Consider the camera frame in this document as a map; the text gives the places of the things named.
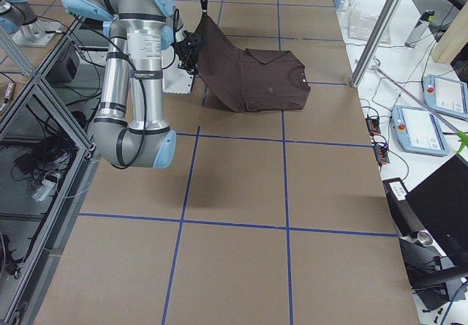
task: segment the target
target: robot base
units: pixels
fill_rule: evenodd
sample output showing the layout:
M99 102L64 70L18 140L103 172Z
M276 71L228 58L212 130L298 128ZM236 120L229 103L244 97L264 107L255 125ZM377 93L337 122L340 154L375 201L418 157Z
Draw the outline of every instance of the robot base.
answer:
M61 24L60 23L45 23L43 21L41 21L41 26L44 28L44 30L46 31L55 31L55 30L59 30L61 28ZM43 47L47 47L47 45L49 44L49 42L53 39L53 37L55 36L56 34L45 34L44 37L41 37L39 38L38 40L35 40L35 41L30 41L30 40L27 40L26 38L24 38L23 34L21 33L21 31L18 31L16 32L12 39L13 39L13 42L15 42L15 44L18 46L18 47L38 47L38 48L43 48Z

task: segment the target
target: black cable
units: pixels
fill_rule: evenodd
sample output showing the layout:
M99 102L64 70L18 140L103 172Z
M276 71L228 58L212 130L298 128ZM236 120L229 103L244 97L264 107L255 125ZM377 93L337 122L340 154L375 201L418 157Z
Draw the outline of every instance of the black cable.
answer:
M174 55L173 55L173 60L171 61L171 63L169 65L167 65L166 67L163 67L162 68L163 70L169 69L174 64L174 62L176 61L176 49L178 50L177 41L176 41L176 29L177 29L177 25L178 25L178 22L179 22L179 18L180 18L180 12L179 12L178 9L175 9L174 14L173 14L173 40L174 40L173 50L174 50Z
M398 158L400 158L400 160L406 165L407 167L407 174L404 176L403 179L401 179L403 182L404 180L406 180L408 178L408 175L410 174L410 166L408 165L408 162L403 159L400 155L398 155L397 153L395 153L394 151L391 151L390 149L388 150L391 154L394 154L396 155Z
M56 83L51 83L51 85L57 85L57 86L61 86L61 87L65 87L66 89L69 89L70 91L72 91L73 93L77 94L78 96L80 97L83 97L83 98L88 98L88 97L93 97L94 95L98 94L99 93L99 90L100 88L95 91L93 94L91 95L87 95L87 94L83 94L83 93L80 93L79 91L77 91L75 88L65 84L65 83L60 83L60 82L56 82Z
M448 307L447 307L447 310L445 311L445 314L444 314L444 317L442 318L442 321L440 321L440 325L444 325L444 321L445 321L445 319L447 318L448 312L450 312L450 309L452 308L452 305L453 305L453 303L455 302L456 297L458 296L458 294L460 293L460 291L461 291L463 288L467 287L467 285L468 285L468 280L465 281L464 283L462 283L462 284L460 285L460 287L458 287L458 289L456 290L456 292L455 292L454 295L452 296L452 299L450 300L450 303L449 303L449 305L448 305Z
M12 82L15 82L15 80L13 80L10 76L8 76L5 72L2 72L0 71L0 74L3 75L5 78L7 78L8 80L12 81Z

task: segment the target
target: cable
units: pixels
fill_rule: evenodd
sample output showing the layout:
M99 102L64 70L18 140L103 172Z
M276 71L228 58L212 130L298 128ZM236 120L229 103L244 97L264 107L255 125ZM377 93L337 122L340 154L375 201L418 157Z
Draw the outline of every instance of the cable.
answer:
M8 76L5 72L2 72L0 71L0 74L3 75L5 78L7 78L8 80L12 81L12 82L15 82L15 80L13 80L10 76Z
M5 241L3 239L3 233L0 231L0 241L1 241L1 251L2 251L2 259L1 259L1 268L0 268L0 280L1 276L3 275L3 271L5 269L5 264L7 263L7 247L5 246Z
M389 151L391 154L394 154L394 155L396 155L398 158L400 158L401 161L406 165L406 167L407 167L407 174L404 176L403 179L401 179L401 180L404 182L404 180L406 180L406 179L408 178L409 174L410 174L410 166L408 165L408 162L407 162L405 159L403 159L400 155L398 155L397 153L395 153L394 151L391 151L391 150L388 150L388 151Z
M41 16L41 15L38 15L40 18L44 18L44 19L48 19L48 20L51 20L51 21L55 21L57 23L60 23L68 32L68 35L65 34L65 36L67 38L69 38L71 41L72 41L72 44L76 47L74 41L71 39L70 35L73 35L76 40L84 47L84 44L83 42L81 42L81 40L78 38L78 36L67 26L65 25L64 23L62 23L61 21L58 21L56 19L52 19L52 18L48 18L48 17L45 17L45 16ZM99 65L97 63L94 63L92 61L92 57L91 55L89 54L88 51L86 51L86 53L88 54L88 57L90 60L86 60L80 52L78 52L78 55L80 56L80 58L86 62L88 62L89 64L93 65L94 66L94 70L96 71L96 75L97 75L97 87L96 87L96 91L94 92L93 95L91 95L90 97L88 98L85 98L84 100L78 100L78 101L74 101L74 102L71 102L71 103L68 103L67 106L70 106L70 105L73 105L73 104L76 104L76 103L79 103L79 102L85 102L85 101L88 101L88 100L91 100L97 96L100 96L101 92L99 92L99 90L102 90L102 87L101 87L101 75L99 74L99 70L97 69L97 67L103 67L102 65ZM70 86L66 86L68 89L71 89L73 92L75 92L76 94L80 94L79 92L77 92L75 89L73 89L72 87ZM93 112L91 113L91 117L87 120L87 125L86 125L86 129L88 129L88 126L90 124L90 122L92 121L92 119L94 118L94 116L96 115L96 112L97 112L97 109L99 107L99 103L97 104L97 106L93 109Z
M174 64L174 62L176 61L176 49L178 50L177 41L176 41L176 29L177 29L179 18L180 18L180 12L179 12L178 9L175 9L174 14L173 14L173 39L174 39L173 50L174 50L174 55L173 55L173 60L171 61L171 63L169 65L167 65L166 67L163 67L162 68L163 70L169 69Z
M444 325L444 321L445 321L445 319L447 318L448 312L450 312L450 309L451 309L453 303L455 302L456 297L458 296L458 294L460 293L460 291L461 291L464 287L467 287L467 285L468 285L468 280L465 281L464 283L462 283L462 284L460 285L460 287L458 287L458 289L457 289L456 292L454 293L452 299L450 300L450 303L449 303L449 305L448 305L448 307L447 307L447 310L445 311L445 314L444 314L444 317L442 318L442 321L440 321L440 325Z

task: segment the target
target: metal frame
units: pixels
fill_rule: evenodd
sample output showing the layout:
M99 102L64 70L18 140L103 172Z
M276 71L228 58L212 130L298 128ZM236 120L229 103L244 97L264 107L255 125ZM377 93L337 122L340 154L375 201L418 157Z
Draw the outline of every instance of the metal frame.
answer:
M79 20L74 21L67 34L72 33L79 25ZM97 163L86 160L90 148L94 146L90 136L75 121L66 105L45 80L45 76L68 42L67 37L62 37L43 63L34 69L10 36L0 28L0 46L5 49L21 72L30 77L16 101L0 119L0 139L5 136L25 105L35 98L47 109L53 119L57 119L78 148L59 194L52 201L49 214L40 228L28 259L22 266L21 279L1 295L2 304L6 307L0 314L0 324L11 324L18 316L21 317L21 322L24 318L27 324L32 324L58 264L58 258L51 256L49 249L64 247L79 212L80 204L76 204L76 201L81 201L86 196L83 194L76 199L68 199L67 195L72 191L81 192L83 184L89 185L97 167Z
M358 61L358 65L351 78L351 86L358 87L359 83L362 81L364 75L366 74L367 68L374 58L375 52L377 51L380 40L384 34L385 29L388 24L391 22L392 17L395 15L396 10L400 4L401 0L387 0L382 12L380 13L379 19L377 20L374 29L372 30L369 41L364 48L363 54Z

